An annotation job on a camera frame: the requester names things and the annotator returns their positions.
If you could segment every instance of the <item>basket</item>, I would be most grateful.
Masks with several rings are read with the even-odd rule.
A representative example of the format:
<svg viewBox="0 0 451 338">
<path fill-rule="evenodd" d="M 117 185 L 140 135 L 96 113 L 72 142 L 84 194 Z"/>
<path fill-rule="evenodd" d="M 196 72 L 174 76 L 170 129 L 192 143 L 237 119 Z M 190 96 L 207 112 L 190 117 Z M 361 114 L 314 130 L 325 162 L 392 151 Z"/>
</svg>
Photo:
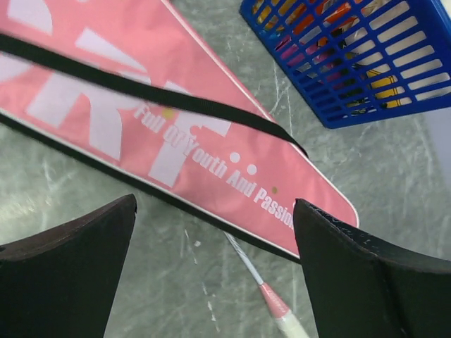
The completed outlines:
<svg viewBox="0 0 451 338">
<path fill-rule="evenodd" d="M 451 106 L 440 0 L 244 0 L 240 12 L 325 127 Z"/>
</svg>

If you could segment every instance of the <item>yellow dot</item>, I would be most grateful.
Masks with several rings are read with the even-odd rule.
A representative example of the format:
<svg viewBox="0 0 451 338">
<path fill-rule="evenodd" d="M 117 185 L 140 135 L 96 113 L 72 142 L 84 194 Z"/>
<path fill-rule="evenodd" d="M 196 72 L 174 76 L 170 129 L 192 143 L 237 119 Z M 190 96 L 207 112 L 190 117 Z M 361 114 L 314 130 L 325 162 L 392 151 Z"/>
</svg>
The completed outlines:
<svg viewBox="0 0 451 338">
<path fill-rule="evenodd" d="M 163 108 L 161 116 L 163 116 L 167 120 L 172 120 L 175 116 L 175 111 L 172 108 Z"/>
</svg>

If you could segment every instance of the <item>pink and white racket handle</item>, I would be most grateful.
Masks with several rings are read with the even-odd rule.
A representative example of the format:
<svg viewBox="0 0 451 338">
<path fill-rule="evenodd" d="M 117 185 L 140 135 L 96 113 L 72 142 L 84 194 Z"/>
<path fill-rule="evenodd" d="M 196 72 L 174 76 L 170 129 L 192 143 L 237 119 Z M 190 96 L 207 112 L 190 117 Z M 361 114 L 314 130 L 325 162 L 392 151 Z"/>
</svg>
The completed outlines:
<svg viewBox="0 0 451 338">
<path fill-rule="evenodd" d="M 263 283 L 260 285 L 260 291 L 268 304 L 269 310 L 276 319 L 279 330 L 285 335 L 285 337 L 309 338 L 295 314 L 269 285 Z"/>
</svg>

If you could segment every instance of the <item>badminton racket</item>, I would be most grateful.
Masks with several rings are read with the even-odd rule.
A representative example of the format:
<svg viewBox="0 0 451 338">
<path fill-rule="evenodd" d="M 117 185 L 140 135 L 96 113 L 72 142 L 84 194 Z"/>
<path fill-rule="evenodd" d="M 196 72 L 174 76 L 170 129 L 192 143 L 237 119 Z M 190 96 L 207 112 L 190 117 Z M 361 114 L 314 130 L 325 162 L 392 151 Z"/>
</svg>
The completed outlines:
<svg viewBox="0 0 451 338">
<path fill-rule="evenodd" d="M 272 288 L 263 281 L 261 275 L 255 268 L 254 264 L 249 260 L 247 255 L 241 249 L 234 236 L 224 232 L 229 242 L 241 258 L 247 269 L 251 273 L 255 282 L 259 285 L 260 292 L 265 298 L 266 305 L 268 306 L 271 314 L 276 319 L 276 324 L 279 330 L 285 335 L 286 338 L 309 338 L 304 328 L 302 327 L 295 314 L 290 308 L 283 302 L 283 300 L 272 290 Z"/>
</svg>

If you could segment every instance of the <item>pink badminton racket cover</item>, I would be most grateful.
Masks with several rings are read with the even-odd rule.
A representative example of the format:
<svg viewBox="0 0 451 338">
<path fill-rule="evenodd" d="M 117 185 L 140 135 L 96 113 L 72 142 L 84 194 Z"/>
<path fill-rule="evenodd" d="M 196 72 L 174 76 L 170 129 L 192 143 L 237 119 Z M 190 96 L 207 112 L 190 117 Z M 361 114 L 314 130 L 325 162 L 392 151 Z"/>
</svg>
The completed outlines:
<svg viewBox="0 0 451 338">
<path fill-rule="evenodd" d="M 167 0 L 5 0 L 0 33 L 272 120 Z M 1 52 L 0 109 L 4 120 L 288 258 L 299 257 L 296 198 L 358 226 L 352 204 L 302 150 L 258 126 L 160 106 Z"/>
</svg>

